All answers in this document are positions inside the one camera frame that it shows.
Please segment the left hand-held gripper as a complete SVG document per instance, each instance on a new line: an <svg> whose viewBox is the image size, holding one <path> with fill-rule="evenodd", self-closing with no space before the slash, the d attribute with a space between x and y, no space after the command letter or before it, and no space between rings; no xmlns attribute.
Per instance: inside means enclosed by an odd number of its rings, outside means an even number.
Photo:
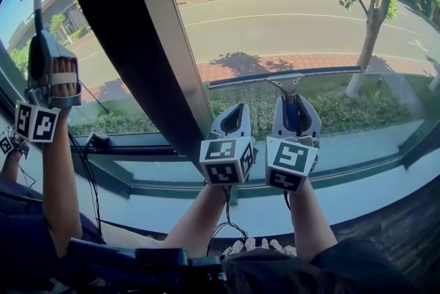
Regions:
<svg viewBox="0 0 440 294"><path fill-rule="evenodd" d="M256 159L249 106L233 104L214 119L210 131L199 155L206 181L210 185L244 184Z"/></svg>

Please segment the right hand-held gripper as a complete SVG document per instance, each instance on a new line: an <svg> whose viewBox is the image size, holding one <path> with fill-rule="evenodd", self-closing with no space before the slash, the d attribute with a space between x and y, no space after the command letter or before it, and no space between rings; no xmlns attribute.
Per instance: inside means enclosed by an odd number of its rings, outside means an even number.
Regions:
<svg viewBox="0 0 440 294"><path fill-rule="evenodd" d="M315 168L321 134L321 119L313 105L302 95L298 95L298 101L301 102L298 109L300 129L306 136L266 138L266 184L291 193L301 189ZM284 132L283 96L280 96L274 110L273 134L283 136Z"/></svg>

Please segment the large window glass pane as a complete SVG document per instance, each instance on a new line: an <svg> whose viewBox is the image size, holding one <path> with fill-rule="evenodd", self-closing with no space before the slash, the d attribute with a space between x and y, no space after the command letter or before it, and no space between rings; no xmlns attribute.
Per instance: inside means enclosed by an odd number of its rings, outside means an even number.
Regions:
<svg viewBox="0 0 440 294"><path fill-rule="evenodd" d="M440 149L440 27L408 0L175 0L215 116L245 103L264 152L296 128L287 85L315 108L319 169Z"/></svg>

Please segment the person's left forearm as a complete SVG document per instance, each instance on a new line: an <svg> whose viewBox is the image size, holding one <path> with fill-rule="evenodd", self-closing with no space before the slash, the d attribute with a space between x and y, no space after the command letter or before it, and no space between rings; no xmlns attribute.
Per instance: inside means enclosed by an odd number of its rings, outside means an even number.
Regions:
<svg viewBox="0 0 440 294"><path fill-rule="evenodd" d="M223 187L205 185L162 242L166 249L185 249L190 258L206 256L208 245L226 206Z"/></svg>

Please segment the another person's forearm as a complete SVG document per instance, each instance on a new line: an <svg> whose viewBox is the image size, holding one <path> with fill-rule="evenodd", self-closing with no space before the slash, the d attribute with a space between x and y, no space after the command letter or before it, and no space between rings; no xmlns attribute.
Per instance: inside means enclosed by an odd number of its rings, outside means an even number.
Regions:
<svg viewBox="0 0 440 294"><path fill-rule="evenodd" d="M52 142L43 144L43 215L59 258L69 241L82 238L76 175L70 150L67 118L60 111Z"/></svg>
<svg viewBox="0 0 440 294"><path fill-rule="evenodd" d="M0 172L0 180L16 183L18 179L19 162L22 157L20 150L10 151L5 158Z"/></svg>

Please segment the person's right forearm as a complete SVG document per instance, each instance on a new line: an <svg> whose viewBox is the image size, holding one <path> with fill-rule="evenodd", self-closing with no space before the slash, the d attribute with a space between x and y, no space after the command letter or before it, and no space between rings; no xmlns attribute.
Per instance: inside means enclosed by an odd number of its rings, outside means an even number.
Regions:
<svg viewBox="0 0 440 294"><path fill-rule="evenodd" d="M311 261L338 241L331 230L309 179L297 193L289 193L297 256Z"/></svg>

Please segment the green shrub bed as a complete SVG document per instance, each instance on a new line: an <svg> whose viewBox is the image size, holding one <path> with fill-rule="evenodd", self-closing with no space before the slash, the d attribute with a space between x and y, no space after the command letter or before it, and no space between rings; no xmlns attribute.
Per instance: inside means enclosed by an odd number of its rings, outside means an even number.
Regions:
<svg viewBox="0 0 440 294"><path fill-rule="evenodd" d="M323 134L364 131L403 124L413 116L378 75L367 75L360 96L351 100L342 96L339 88L350 79L348 75L305 79L299 87L315 108L322 122ZM276 99L279 91L267 82L209 90L210 108L215 116L233 104L243 102L250 108L252 135L262 140L272 131ZM75 136L90 132L98 134L155 133L157 128L133 98L106 102L96 117L85 118L85 108L74 109L69 117L69 129Z"/></svg>

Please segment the white window sill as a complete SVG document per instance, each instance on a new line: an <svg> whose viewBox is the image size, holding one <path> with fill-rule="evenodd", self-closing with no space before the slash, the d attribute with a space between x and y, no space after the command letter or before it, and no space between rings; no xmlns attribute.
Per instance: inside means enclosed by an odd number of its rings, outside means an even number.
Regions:
<svg viewBox="0 0 440 294"><path fill-rule="evenodd" d="M326 188L315 194L330 225L379 210L417 191L440 175L440 148L409 169L397 167L371 177ZM190 199L131 196L126 199L99 190L104 221L167 234L191 206ZM241 199L230 210L231 220L250 236L277 236L293 231L283 196Z"/></svg>

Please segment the black-and-white patterned fabric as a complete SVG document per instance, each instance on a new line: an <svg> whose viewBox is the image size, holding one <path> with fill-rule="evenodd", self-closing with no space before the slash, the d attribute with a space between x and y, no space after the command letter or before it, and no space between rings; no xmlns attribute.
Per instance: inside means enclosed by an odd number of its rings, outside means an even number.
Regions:
<svg viewBox="0 0 440 294"><path fill-rule="evenodd" d="M283 247L276 239L267 240L263 238L260 245L256 244L256 238L247 238L246 240L237 240L232 246L228 247L224 252L224 256L231 256L234 254L253 251L255 249L273 250L289 256L297 256L297 251L294 246L287 245Z"/></svg>

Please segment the person's black shirt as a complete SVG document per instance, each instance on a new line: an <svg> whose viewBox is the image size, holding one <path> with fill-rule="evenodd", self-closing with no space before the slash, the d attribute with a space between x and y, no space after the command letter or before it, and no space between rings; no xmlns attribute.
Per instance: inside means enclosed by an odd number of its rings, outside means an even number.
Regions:
<svg viewBox="0 0 440 294"><path fill-rule="evenodd" d="M228 294L419 294L369 239L347 238L302 260L254 249L223 260Z"/></svg>

